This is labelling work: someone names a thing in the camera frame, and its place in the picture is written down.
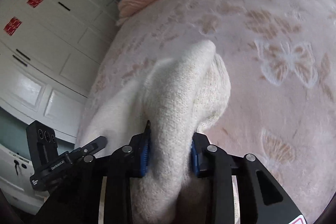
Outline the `white panelled wardrobe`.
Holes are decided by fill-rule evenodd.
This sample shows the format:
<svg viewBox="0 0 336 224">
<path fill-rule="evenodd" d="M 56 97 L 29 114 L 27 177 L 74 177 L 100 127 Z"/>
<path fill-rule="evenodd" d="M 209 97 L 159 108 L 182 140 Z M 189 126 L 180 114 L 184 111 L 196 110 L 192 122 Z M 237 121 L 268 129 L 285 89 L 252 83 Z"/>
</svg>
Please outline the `white panelled wardrobe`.
<svg viewBox="0 0 336 224">
<path fill-rule="evenodd" d="M 1 190 L 35 214 L 26 127 L 72 145 L 98 68 L 117 34 L 119 0 L 1 0 Z"/>
</svg>

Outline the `pink butterfly bed blanket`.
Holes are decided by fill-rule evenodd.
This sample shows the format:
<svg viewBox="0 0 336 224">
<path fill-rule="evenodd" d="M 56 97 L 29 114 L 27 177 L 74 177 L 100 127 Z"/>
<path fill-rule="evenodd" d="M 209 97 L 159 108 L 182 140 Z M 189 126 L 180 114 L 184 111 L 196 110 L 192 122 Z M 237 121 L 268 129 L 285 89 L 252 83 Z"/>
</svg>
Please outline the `pink butterfly bed blanket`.
<svg viewBox="0 0 336 224">
<path fill-rule="evenodd" d="M 255 154 L 314 223 L 335 194 L 335 0 L 156 0 L 120 26 L 79 131 L 129 81 L 203 40 L 231 93 L 201 133 L 228 153 Z"/>
</svg>

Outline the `cream knit cardigan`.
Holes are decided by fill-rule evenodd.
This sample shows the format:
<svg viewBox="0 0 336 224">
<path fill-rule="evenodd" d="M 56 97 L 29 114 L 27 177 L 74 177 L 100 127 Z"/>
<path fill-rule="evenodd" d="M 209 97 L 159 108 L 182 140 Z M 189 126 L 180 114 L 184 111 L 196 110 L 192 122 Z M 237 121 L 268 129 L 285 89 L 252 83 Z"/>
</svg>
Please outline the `cream knit cardigan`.
<svg viewBox="0 0 336 224">
<path fill-rule="evenodd" d="M 111 154 L 151 123 L 149 169 L 131 180 L 135 223 L 205 220 L 209 184 L 191 171 L 193 134 L 211 128 L 224 113 L 230 78 L 213 42 L 203 40 L 179 56 L 159 61 L 84 117 L 76 144 L 105 136 Z"/>
</svg>

